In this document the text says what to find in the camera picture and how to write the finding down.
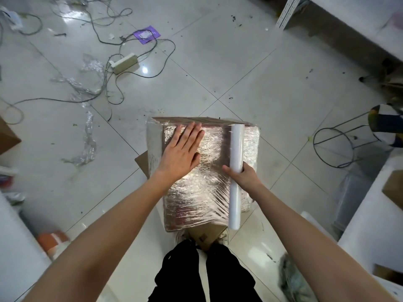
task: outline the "plastic wrap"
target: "plastic wrap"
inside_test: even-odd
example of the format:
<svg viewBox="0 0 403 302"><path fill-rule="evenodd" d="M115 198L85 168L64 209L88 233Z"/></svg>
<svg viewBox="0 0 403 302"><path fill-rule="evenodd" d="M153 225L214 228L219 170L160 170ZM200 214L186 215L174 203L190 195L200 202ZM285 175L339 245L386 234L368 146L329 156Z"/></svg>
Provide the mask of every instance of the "plastic wrap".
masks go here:
<svg viewBox="0 0 403 302"><path fill-rule="evenodd" d="M63 75L59 75L58 77L52 78L51 81L69 83L76 91L76 93L71 94L70 100L81 102L89 98L92 98L95 95L98 95L103 90L103 82L105 80L104 70L105 69L102 62L93 58L91 55L84 54L83 66L81 67L80 72L95 71L99 77L99 81L101 84L101 87L99 89L91 90L85 88L81 83L77 82L74 78L68 78ZM95 152L97 149L97 144L92 137L93 119L94 119L92 108L89 102L83 102L81 103L81 106L85 109L85 114L87 117L84 129L84 149L78 156L75 156L71 159L62 159L63 162L73 163L77 167L93 161L95 159Z"/></svg>
<svg viewBox="0 0 403 302"><path fill-rule="evenodd" d="M178 180L163 197L164 227L166 231L189 228L208 222L228 225L230 178L222 171L229 165L231 126L242 122L213 118L164 118L147 120L147 147L149 170L152 174L158 167L162 153L178 124L185 126L201 122L205 131L198 152L200 164L184 178ZM245 124L243 159L256 170L260 129ZM250 209L249 195L241 193L241 211Z"/></svg>

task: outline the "black pants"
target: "black pants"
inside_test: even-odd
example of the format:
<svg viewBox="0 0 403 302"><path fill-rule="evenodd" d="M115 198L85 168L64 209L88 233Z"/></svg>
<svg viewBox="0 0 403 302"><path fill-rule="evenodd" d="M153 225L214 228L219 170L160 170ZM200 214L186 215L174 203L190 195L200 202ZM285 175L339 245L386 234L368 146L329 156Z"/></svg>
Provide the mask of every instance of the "black pants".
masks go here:
<svg viewBox="0 0 403 302"><path fill-rule="evenodd" d="M253 276L226 246L218 243L211 246L206 268L211 302L262 302L254 289ZM168 252L155 283L157 286L148 298L149 302L205 302L199 275L199 254L193 240L184 240Z"/></svg>

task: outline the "white roll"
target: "white roll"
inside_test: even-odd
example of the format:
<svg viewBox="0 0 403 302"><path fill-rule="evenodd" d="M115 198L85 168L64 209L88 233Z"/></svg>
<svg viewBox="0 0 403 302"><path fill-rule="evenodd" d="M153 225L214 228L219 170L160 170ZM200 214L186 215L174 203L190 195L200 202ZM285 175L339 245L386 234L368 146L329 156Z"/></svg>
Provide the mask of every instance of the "white roll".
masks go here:
<svg viewBox="0 0 403 302"><path fill-rule="evenodd" d="M243 135L244 124L233 124L231 127L231 148L229 167L237 173L242 172L243 167ZM241 225L241 187L231 179L229 189L229 220L228 227L238 230Z"/></svg>

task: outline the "wire stool frame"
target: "wire stool frame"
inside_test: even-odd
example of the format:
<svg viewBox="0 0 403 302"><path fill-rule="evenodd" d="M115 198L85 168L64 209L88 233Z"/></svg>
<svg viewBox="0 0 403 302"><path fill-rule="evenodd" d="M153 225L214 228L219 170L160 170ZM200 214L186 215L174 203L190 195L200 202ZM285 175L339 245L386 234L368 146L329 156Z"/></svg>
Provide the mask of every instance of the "wire stool frame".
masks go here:
<svg viewBox="0 0 403 302"><path fill-rule="evenodd" d="M374 137L376 138L376 140L370 141L370 142L367 142L367 143L364 143L364 144L360 144L360 145L357 145L357 146L354 146L353 142L352 142L352 141L350 140L350 138L347 136L347 133L348 133L348 132L354 131L354 130L356 130L356 129L358 129L358 128L361 128L361 127L369 126L369 124L359 125L359 126L357 126L357 127L355 127L355 128L352 128L352 129L350 129L350 130L348 130L348 131L345 131L345 132L343 132L343 131L337 129L337 127L339 127L339 126L341 126L341 125L343 125L343 124L345 124L345 123L348 123L348 122L350 122L350 121L353 121L353 120L355 120L355 119L357 119L357 118L359 118L359 117L361 117L361 116L364 116L364 115L366 115L366 114L368 114L368 113L369 113L369 111L368 111L368 112L365 112L365 113L363 113L363 114L360 114L359 116L353 117L352 119L349 119L349 120L347 120L347 121L345 121L345 122L342 122L342 123L340 123L340 124L338 124L338 125L336 125L336 126L322 128L322 129L318 130L318 131L315 133L314 138L313 138L314 150L315 150L316 155L319 157L319 159L320 159L323 163L325 163L325 164L327 164L327 165L329 165L329 166L331 166L331 167L334 167L334 168L344 168L344 167L347 167L347 166L351 165L351 164L354 163L354 162L361 161L361 160L364 160L364 159L370 157L370 156L367 156L367 157L364 157L364 158L356 158L356 157L355 157L355 149L358 148L358 147L362 147L362 146L365 146L365 145L368 145L368 144L375 143L375 142L380 142L380 140L379 140L375 135L374 135ZM326 140L323 140L323 141L320 141L320 142L315 142L316 135L317 135L320 131L323 131L323 130L332 130L332 131L338 132L339 134L336 135L336 136L334 136L334 137L328 138L328 139L326 139ZM324 142L327 142L327 141L329 141L329 140L332 140L332 139L334 139L334 138L337 138L337 137L339 137L339 136L345 136L345 137L346 137L346 139L348 140L348 142L349 142L349 144L350 144L350 146L351 146L351 149L352 149L353 154L352 154L352 156L351 156L349 162L341 163L341 164L339 164L339 165L331 165L330 163L327 163L322 157L320 157L320 155L319 155L318 152L316 151L316 146L319 145L319 144L322 144L322 143L324 143Z"/></svg>

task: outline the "purple card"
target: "purple card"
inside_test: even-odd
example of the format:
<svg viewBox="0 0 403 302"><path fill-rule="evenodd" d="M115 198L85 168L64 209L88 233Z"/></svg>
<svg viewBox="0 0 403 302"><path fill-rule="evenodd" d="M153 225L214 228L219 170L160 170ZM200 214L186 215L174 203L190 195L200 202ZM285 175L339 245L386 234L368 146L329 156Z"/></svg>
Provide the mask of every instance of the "purple card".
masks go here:
<svg viewBox="0 0 403 302"><path fill-rule="evenodd" d="M149 27L145 27L144 30L137 30L133 33L134 37L136 37L142 44L146 44L147 42L150 42L151 40L154 40L154 38L158 38L160 35L157 30L152 27L151 25Z"/></svg>

